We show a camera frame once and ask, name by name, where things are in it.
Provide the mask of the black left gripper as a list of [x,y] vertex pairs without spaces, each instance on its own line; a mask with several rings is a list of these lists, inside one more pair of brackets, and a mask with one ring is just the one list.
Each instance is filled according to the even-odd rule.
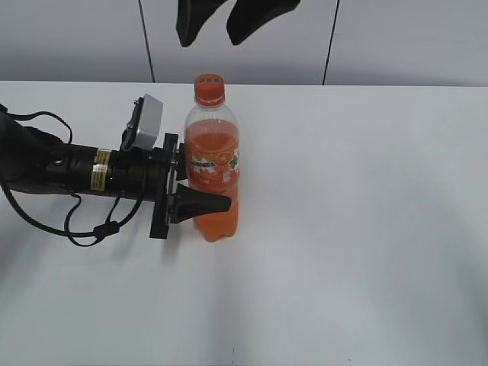
[[[110,194],[118,200],[134,199],[135,204],[117,224],[128,224],[144,201],[152,202],[149,237],[166,239],[169,234],[170,196],[183,166],[184,146],[178,135],[166,133],[162,147],[150,151],[134,148],[128,152],[113,151],[110,157]],[[225,195],[210,194],[179,185],[173,194],[173,223],[181,223],[206,214],[227,212],[232,199]]]

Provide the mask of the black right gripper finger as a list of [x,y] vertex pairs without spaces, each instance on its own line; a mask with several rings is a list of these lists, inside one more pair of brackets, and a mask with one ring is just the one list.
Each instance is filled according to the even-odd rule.
[[299,4],[299,0],[237,1],[226,23],[232,45],[240,45],[260,27],[293,11]]
[[225,0],[178,0],[175,29],[182,47],[189,47],[204,23]]

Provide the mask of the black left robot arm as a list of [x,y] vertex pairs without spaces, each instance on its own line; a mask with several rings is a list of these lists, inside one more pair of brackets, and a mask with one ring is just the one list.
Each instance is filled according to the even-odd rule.
[[[227,212],[232,200],[226,195],[205,193],[182,184],[187,178],[185,146],[178,135],[167,133],[161,148],[153,141],[143,142],[143,124],[161,118],[162,105],[148,105],[147,97],[138,98],[120,148],[102,149],[62,141],[26,123],[36,117],[58,115],[38,111],[13,114],[1,108],[1,189],[14,211],[31,226],[46,233],[66,237],[75,246],[79,239],[92,238],[100,243],[117,234],[137,214],[144,201],[152,202],[149,236],[166,239],[169,226],[205,214]],[[47,226],[31,217],[13,193],[69,195],[77,200],[65,216],[63,228]],[[114,197],[116,201],[135,202],[121,220],[110,214],[105,221],[86,232],[70,228],[82,195]]]

